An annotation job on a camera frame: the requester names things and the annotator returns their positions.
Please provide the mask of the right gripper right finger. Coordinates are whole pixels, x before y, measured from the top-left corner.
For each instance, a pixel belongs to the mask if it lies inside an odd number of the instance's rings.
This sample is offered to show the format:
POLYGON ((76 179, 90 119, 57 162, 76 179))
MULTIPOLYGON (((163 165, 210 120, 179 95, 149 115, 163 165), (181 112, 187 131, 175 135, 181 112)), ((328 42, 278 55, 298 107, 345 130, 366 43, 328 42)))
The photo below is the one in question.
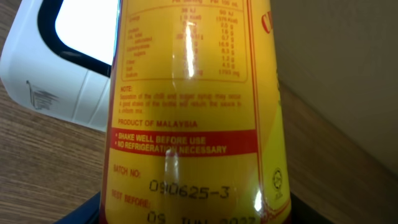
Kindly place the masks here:
POLYGON ((291 223, 292 224, 332 224, 324 216, 309 207, 306 203, 301 201, 293 193, 291 195, 292 209, 291 209, 291 223))

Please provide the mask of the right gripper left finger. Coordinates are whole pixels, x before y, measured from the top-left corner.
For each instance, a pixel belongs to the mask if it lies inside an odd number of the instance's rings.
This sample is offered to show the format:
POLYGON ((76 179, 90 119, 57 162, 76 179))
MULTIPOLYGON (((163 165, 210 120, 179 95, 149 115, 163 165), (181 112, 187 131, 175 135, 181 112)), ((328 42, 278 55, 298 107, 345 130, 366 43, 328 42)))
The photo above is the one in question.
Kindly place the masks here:
POLYGON ((57 220, 55 224, 98 224, 100 198, 101 192, 98 192, 74 211, 57 220))

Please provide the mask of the yellow red sauce bottle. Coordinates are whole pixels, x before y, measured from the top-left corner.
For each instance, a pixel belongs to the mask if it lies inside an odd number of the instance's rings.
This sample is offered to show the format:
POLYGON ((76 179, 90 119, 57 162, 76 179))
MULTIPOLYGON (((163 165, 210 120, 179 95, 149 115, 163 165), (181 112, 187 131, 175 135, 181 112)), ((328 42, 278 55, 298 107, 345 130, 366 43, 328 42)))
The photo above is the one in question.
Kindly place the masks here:
POLYGON ((100 223, 291 223, 271 4, 119 2, 100 223))

